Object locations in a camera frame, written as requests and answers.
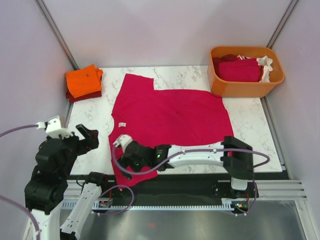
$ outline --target white wall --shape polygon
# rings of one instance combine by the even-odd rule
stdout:
[[[67,110],[64,73],[72,70],[33,0],[0,1],[0,133]],[[0,194],[25,204],[24,188],[45,139],[26,129],[0,138]],[[0,239],[22,239],[27,217],[0,202]]]
[[[287,166],[320,226],[320,1],[300,1],[274,50],[286,80],[268,96]]]
[[[217,45],[267,45],[290,2],[44,1],[80,68],[207,65]]]

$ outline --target cable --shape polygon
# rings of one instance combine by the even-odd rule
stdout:
[[[81,175],[79,175],[79,176],[76,178],[75,183],[78,184],[81,188],[83,188],[83,187],[84,187],[84,184],[81,185],[81,184],[78,182],[78,181],[79,181],[79,178],[80,178],[81,176],[84,177],[84,182],[86,182],[86,177],[85,177],[85,175],[82,175],[82,174],[81,174]]]
[[[248,209],[249,209],[250,208],[250,202],[248,201],[247,204],[248,204]]]
[[[231,214],[231,215],[234,215],[234,216],[237,217],[237,216],[246,216],[249,212],[251,212],[251,210],[255,206],[255,203],[256,203],[256,200],[257,200],[257,192],[258,192],[258,187],[257,187],[257,184],[256,184],[255,180],[252,180],[252,182],[253,182],[253,185],[254,185],[254,199],[253,199],[251,207],[248,208],[248,211],[246,211],[244,213],[236,213],[236,214],[234,214],[233,212],[225,211],[226,214]]]
[[[160,162],[157,166],[147,170],[147,171],[143,171],[143,172],[134,172],[134,171],[128,171],[127,169],[125,169],[124,167],[122,167],[120,165],[120,163],[117,161],[116,158],[116,147],[115,145],[113,145],[112,147],[112,151],[111,151],[111,158],[113,159],[114,164],[124,173],[126,174],[130,174],[130,175],[145,175],[145,174],[149,174],[151,172],[153,172],[154,170],[157,170],[159,167],[161,167],[163,164],[165,164],[166,162],[168,162],[170,159],[179,156],[181,154],[187,154],[187,153],[203,153],[203,152],[213,152],[213,149],[191,149],[191,150],[184,150],[184,151],[179,151],[175,154],[172,154],[171,156],[167,157],[165,160],[163,160],[162,162]],[[256,165],[253,166],[253,168],[257,168],[260,167],[262,165],[265,165],[267,163],[270,162],[270,157],[262,152],[258,152],[258,151],[253,151],[253,150],[249,150],[249,149],[240,149],[240,148],[223,148],[223,149],[217,149],[217,152],[240,152],[240,153],[248,153],[248,154],[256,154],[262,157],[266,158],[266,161],[258,163]]]
[[[246,193],[246,200],[245,200],[245,203],[244,203],[244,204],[246,204],[247,202],[249,202],[249,199],[250,199],[250,195],[249,195],[249,193],[247,192],[247,193]]]
[[[132,204],[134,203],[134,200],[135,200],[135,194],[134,194],[134,191],[132,191],[132,189],[126,185],[115,185],[113,187],[110,187],[108,190],[104,191],[100,196],[99,198],[101,198],[103,195],[105,195],[107,192],[111,191],[112,189],[115,189],[115,188],[118,188],[118,187],[123,187],[123,188],[126,188],[126,189],[129,189],[130,193],[131,193],[131,202],[129,203],[128,206],[126,206],[124,209],[120,210],[120,211],[117,211],[117,212],[105,212],[105,213],[95,213],[96,215],[116,215],[116,214],[120,214],[120,213],[123,213],[125,211],[127,211],[131,206]]]
[[[32,221],[33,225],[34,225],[34,228],[35,228],[35,232],[38,233],[36,235],[36,240],[40,240],[40,228],[39,228],[39,225],[37,223],[37,220],[35,218],[35,216],[32,215],[32,213],[26,209],[24,206],[22,206],[21,204],[17,203],[16,201],[13,201],[5,196],[2,196],[0,195],[0,200],[8,203],[8,204],[11,204],[13,205],[14,207],[20,209],[21,211],[23,211]]]
[[[4,132],[0,133],[0,138],[3,137],[4,135],[13,133],[13,132],[21,130],[21,129],[29,129],[29,128],[37,128],[37,127],[38,127],[37,124],[15,127],[15,128],[12,128],[12,129],[10,129],[8,131],[4,131]]]
[[[15,128],[12,128],[8,131],[4,131],[4,132],[0,133],[0,138],[7,135],[7,134],[13,133],[13,132],[21,130],[21,129],[37,128],[37,127],[38,127],[37,124],[15,127]],[[35,232],[37,233],[36,240],[40,240],[40,228],[39,228],[39,225],[37,223],[36,218],[32,215],[32,213],[28,209],[26,209],[24,206],[22,206],[21,204],[17,203],[16,201],[13,201],[5,196],[0,195],[0,200],[6,202],[8,204],[11,204],[14,207],[23,211],[31,219],[31,222],[34,225]]]
[[[237,207],[236,209],[238,209],[240,212],[243,212],[243,213],[247,213],[246,211],[243,211],[242,209],[240,209],[239,207]]]

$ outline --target white tabletop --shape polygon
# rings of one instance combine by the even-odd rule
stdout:
[[[117,95],[124,81],[125,74],[141,75],[154,79],[154,89],[195,89],[210,91],[207,66],[159,66],[159,67],[121,67],[103,68],[102,97],[75,102],[73,104],[68,128],[75,129],[77,124],[84,124],[88,129],[99,131],[99,147],[79,156],[71,174],[81,175],[100,172],[113,175],[111,152],[108,135],[114,128],[111,116]],[[266,116],[259,98],[223,98],[233,129],[234,136],[251,145],[253,150],[270,156],[268,164],[257,167],[256,173],[281,172],[282,168],[276,152]],[[254,156],[253,163],[265,159]],[[212,165],[189,165],[167,169],[160,174],[202,174],[226,173],[225,169]]]

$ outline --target red t-shirt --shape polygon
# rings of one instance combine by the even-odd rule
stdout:
[[[207,91],[172,89],[154,90],[154,80],[126,74],[116,98],[112,117],[114,128],[109,143],[127,134],[148,147],[169,144],[196,146],[213,144],[233,136],[230,119],[220,96]],[[117,159],[123,151],[117,148]],[[132,175],[128,180],[112,162],[117,183],[134,186],[156,177],[156,171]]]

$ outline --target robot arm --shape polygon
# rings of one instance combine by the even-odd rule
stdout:
[[[178,168],[185,165],[215,165],[224,167],[231,175],[231,187],[234,190],[247,189],[247,180],[254,179],[253,155],[246,152],[217,151],[223,149],[246,149],[252,147],[232,136],[226,136],[224,141],[208,145],[178,146],[159,145],[154,148],[140,145],[129,135],[121,135],[114,146],[122,148],[123,155],[118,163],[124,169],[128,166],[134,172],[140,172],[143,167],[154,168],[169,159],[156,170],[165,171],[168,168]],[[129,179],[129,173],[122,174]]]
[[[33,239],[38,236],[43,240],[79,239],[94,202],[107,188],[106,176],[98,172],[89,174],[79,201],[61,227],[60,210],[75,160],[99,146],[98,131],[79,124],[76,129],[84,136],[80,140],[74,132],[64,128],[59,116],[39,122],[38,126],[45,129],[47,139],[39,146],[35,156],[37,165],[24,189],[25,206],[35,216],[40,228],[40,232],[33,233]]]

